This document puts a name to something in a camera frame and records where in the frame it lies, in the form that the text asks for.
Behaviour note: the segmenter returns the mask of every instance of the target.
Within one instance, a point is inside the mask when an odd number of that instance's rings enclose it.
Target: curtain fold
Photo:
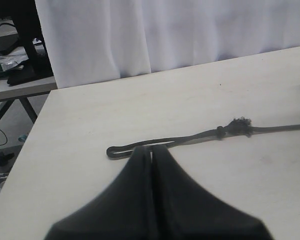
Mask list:
[[[59,88],[300,46],[300,0],[36,0],[36,6]]]

